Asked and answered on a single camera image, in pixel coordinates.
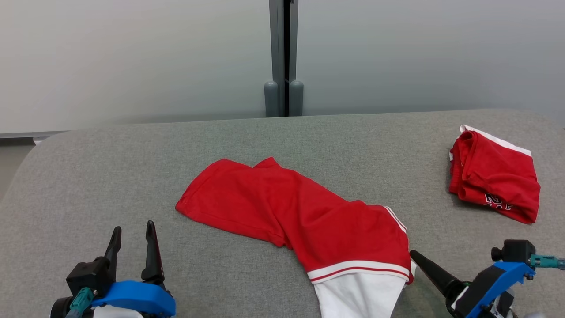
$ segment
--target folded red garment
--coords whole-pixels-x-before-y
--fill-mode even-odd
[[[449,191],[522,223],[536,222],[540,184],[531,152],[473,127],[460,129]]]
[[[344,200],[273,158],[255,167],[213,163],[176,209],[194,221],[294,250],[315,284],[324,318],[390,316],[402,286],[412,280],[406,228],[390,208]]]

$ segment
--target floor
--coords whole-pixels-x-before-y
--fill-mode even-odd
[[[33,147],[31,139],[0,140],[0,201],[4,198],[16,170]]]

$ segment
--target gray fabric surface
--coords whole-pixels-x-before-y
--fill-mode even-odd
[[[537,223],[524,225],[447,191],[447,151],[468,124],[530,149],[542,187]],[[178,214],[175,203],[207,165],[273,156],[346,199],[388,205],[415,248],[461,279],[489,266],[490,248],[529,239],[565,256],[565,134],[538,115],[474,110],[140,124],[66,132],[33,149],[0,205],[0,307],[45,317],[69,295],[65,277],[103,255],[123,227],[118,279],[139,280],[146,221],[155,221],[178,317],[319,317],[292,251]],[[516,310],[562,316],[565,273],[538,270],[516,288]],[[422,273],[394,317],[449,317]]]

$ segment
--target red garment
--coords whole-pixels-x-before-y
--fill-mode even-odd
[[[522,223],[536,222],[540,185],[531,152],[466,125],[461,132],[451,150],[449,191]]]
[[[255,167],[213,163],[176,209],[197,222],[286,245],[312,283],[347,273],[412,280],[406,228],[390,208],[348,202],[273,158]]]

